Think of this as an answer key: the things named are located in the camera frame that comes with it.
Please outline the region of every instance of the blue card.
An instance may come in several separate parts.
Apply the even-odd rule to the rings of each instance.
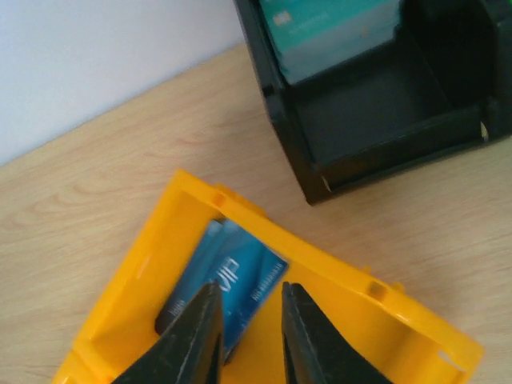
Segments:
[[[235,222],[211,222],[157,317],[161,334],[199,288],[217,280],[222,290],[224,358],[282,278],[288,264]]]

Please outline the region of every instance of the wooden table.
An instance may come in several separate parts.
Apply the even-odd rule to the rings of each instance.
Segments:
[[[308,206],[245,46],[0,168],[0,383],[48,382],[177,168],[385,281],[512,377],[512,140]]]

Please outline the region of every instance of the credit card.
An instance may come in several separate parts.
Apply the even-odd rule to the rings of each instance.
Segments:
[[[155,330],[162,334],[203,284],[217,280],[222,290],[224,360],[231,359],[250,320],[287,267],[235,222],[211,222],[158,315]]]

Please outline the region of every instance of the yellow plastic tray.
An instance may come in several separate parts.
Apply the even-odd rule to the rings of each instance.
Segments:
[[[290,262],[346,340],[396,384],[462,384],[483,348],[390,286],[296,238],[221,186],[178,172],[106,288],[54,384],[109,383],[157,340],[154,320],[210,220],[232,219]],[[281,287],[260,309],[222,384],[285,383]]]

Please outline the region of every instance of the black plastic box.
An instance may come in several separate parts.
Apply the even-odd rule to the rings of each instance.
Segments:
[[[293,86],[258,0],[235,3],[309,203],[512,134],[510,0],[404,0],[391,43]]]

